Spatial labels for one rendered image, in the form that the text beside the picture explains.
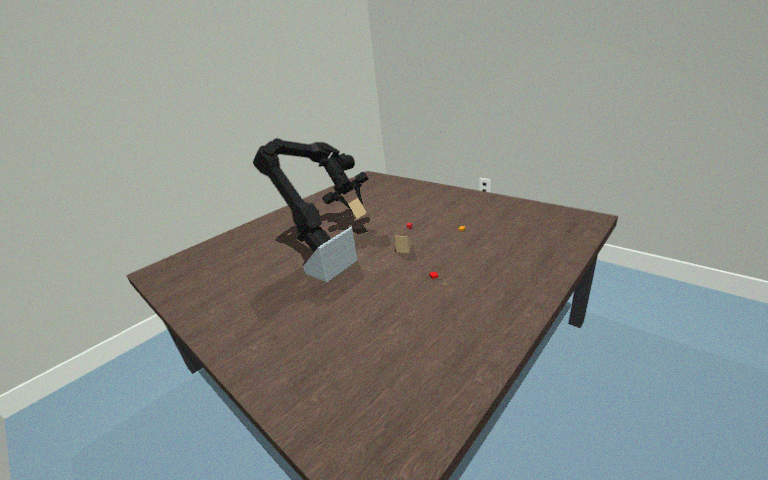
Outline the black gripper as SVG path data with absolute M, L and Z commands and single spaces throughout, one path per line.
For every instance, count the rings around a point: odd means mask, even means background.
M 348 190 L 352 186 L 353 186 L 353 188 L 354 188 L 354 190 L 355 190 L 355 192 L 356 192 L 356 194 L 357 194 L 361 204 L 363 204 L 362 198 L 361 198 L 361 194 L 360 194 L 360 187 L 362 185 L 360 183 L 363 183 L 363 182 L 368 180 L 368 177 L 365 174 L 365 172 L 359 173 L 358 175 L 355 176 L 356 179 L 354 179 L 353 181 L 350 182 L 350 180 L 348 179 L 348 177 L 345 174 L 344 170 L 342 168 L 340 168 L 340 169 L 334 171 L 333 173 L 331 173 L 330 174 L 330 178 L 332 179 L 333 183 L 335 184 L 335 186 L 336 186 L 336 188 L 338 190 L 335 191 L 334 193 L 329 192 L 329 193 L 327 193 L 326 195 L 323 196 L 323 200 L 324 200 L 324 202 L 326 204 L 330 204 L 333 201 L 340 201 L 340 202 L 342 202 L 344 205 L 346 205 L 351 210 L 351 208 L 348 205 L 348 203 L 346 202 L 346 200 L 343 198 L 343 196 L 341 196 L 341 193 L 343 193 L 344 191 Z

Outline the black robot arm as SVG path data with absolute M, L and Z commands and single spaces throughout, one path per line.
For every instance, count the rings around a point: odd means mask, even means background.
M 328 158 L 328 156 L 331 156 Z M 351 155 L 339 154 L 339 150 L 325 142 L 311 144 L 288 142 L 275 139 L 266 146 L 261 146 L 254 158 L 253 165 L 263 174 L 270 177 L 274 186 L 283 197 L 292 212 L 293 221 L 297 227 L 296 238 L 311 248 L 313 252 L 322 244 L 329 241 L 329 235 L 319 227 L 322 224 L 319 210 L 311 202 L 303 201 L 293 185 L 280 168 L 278 154 L 307 157 L 324 166 L 328 175 L 342 168 L 348 170 L 354 167 L 355 161 Z

